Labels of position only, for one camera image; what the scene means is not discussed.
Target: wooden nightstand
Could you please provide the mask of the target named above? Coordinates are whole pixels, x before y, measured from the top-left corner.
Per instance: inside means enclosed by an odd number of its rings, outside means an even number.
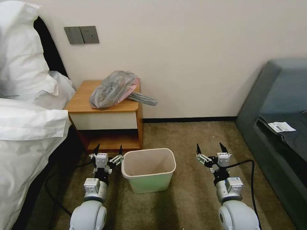
[[[90,106],[89,98],[100,84],[99,80],[83,81],[66,106],[71,122],[88,153],[100,144],[100,151],[117,151],[121,144],[124,151],[143,147],[142,105],[125,99],[104,110]],[[135,92],[140,92],[140,85]]]

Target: white wall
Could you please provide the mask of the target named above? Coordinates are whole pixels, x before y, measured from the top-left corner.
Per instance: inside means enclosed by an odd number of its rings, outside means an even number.
[[[130,70],[159,100],[145,118],[236,116],[267,60],[307,56],[304,0],[28,1],[73,82]],[[100,44],[69,44],[64,26],[91,25]]]

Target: green plastic bin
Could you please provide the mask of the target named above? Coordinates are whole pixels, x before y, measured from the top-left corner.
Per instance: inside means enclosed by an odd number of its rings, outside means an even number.
[[[130,151],[122,162],[122,175],[138,194],[166,190],[175,169],[174,154],[166,148]]]

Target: gray switch panel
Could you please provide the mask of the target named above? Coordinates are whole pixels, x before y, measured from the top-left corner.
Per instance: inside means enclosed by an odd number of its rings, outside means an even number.
[[[80,27],[85,44],[99,43],[95,26]]]
[[[84,44],[80,27],[64,27],[70,44]]]

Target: brown carpet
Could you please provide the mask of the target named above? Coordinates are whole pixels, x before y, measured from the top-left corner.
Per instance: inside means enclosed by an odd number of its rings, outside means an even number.
[[[216,197],[213,175],[195,159],[196,144],[202,153],[213,156],[220,151],[219,142],[233,154],[231,163],[253,159],[233,122],[144,124],[144,149],[169,148],[174,152],[177,168],[167,191],[134,194],[118,167],[110,175],[107,223],[104,229],[116,230],[216,230],[222,229],[218,219],[221,206]],[[81,162],[87,162],[84,155]],[[244,183],[243,201],[252,207],[250,194],[251,165],[230,170],[231,176]],[[92,177],[92,166],[74,172],[64,195],[63,205],[70,211],[83,202],[83,183]],[[295,229],[263,173],[255,169],[256,205],[262,229]],[[57,212],[55,230],[69,229],[70,217]]]

